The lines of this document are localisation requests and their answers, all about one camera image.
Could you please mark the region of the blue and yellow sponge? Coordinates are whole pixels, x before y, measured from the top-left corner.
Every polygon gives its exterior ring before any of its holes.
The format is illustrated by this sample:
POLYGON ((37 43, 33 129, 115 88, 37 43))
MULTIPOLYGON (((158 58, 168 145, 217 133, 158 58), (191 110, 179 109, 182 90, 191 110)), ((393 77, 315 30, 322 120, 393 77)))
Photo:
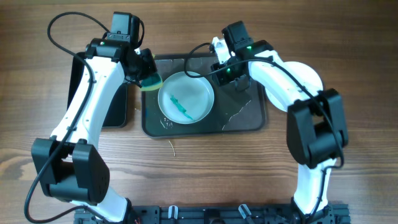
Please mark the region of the blue and yellow sponge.
POLYGON ((140 91, 154 91, 162 87, 163 79, 158 73, 153 73, 141 80, 140 84, 140 91))

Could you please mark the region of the light blue plate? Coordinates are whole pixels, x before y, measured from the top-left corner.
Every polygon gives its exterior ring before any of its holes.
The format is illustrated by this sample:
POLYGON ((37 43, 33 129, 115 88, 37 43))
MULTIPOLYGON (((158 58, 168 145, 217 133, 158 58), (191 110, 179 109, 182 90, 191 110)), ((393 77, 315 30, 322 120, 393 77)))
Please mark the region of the light blue plate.
POLYGON ((178 124, 193 124, 209 115, 215 91, 206 78, 177 72, 165 79, 157 99, 166 118, 178 124))

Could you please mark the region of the white plate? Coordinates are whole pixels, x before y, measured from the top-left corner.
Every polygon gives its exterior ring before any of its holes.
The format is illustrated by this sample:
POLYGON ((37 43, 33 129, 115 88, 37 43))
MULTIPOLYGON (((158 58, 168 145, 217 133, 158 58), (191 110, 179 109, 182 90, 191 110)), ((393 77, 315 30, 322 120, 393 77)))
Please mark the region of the white plate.
MULTIPOLYGON (((323 83, 316 71, 301 62, 284 62, 287 70, 303 85, 313 96, 323 90, 323 83)), ((287 112, 290 105, 296 100, 308 100, 309 96, 302 91, 284 72, 278 68, 271 71, 271 77, 277 79, 271 88, 265 87, 269 101, 279 110, 287 112)))

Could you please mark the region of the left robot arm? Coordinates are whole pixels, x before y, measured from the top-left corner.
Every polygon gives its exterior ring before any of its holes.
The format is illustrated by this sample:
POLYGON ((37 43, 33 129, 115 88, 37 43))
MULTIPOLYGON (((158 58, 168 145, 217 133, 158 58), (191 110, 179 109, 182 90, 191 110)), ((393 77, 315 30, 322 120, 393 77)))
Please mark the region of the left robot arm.
POLYGON ((24 204, 25 218, 38 223, 29 212, 36 186, 45 196, 74 206, 43 223, 83 209, 104 223, 127 223, 131 201, 109 185, 110 171, 98 152, 103 123, 119 87, 157 73, 149 49, 129 42, 93 39, 84 56, 73 58, 83 65, 78 88, 67 112, 48 139, 37 138, 31 148, 37 171, 24 204))

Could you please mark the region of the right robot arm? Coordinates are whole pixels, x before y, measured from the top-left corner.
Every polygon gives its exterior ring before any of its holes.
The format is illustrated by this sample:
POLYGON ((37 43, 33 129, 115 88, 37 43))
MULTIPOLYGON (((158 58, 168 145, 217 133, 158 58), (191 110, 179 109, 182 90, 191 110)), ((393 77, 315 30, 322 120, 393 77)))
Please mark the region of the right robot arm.
POLYGON ((218 58, 212 73, 219 84, 248 75, 265 88, 275 107, 287 113, 287 147, 298 164, 293 221, 325 218, 330 210, 326 196, 330 174, 343 167, 348 144, 340 94, 333 88, 324 90, 318 73, 308 65, 283 61, 265 40, 215 37, 210 50, 218 58))

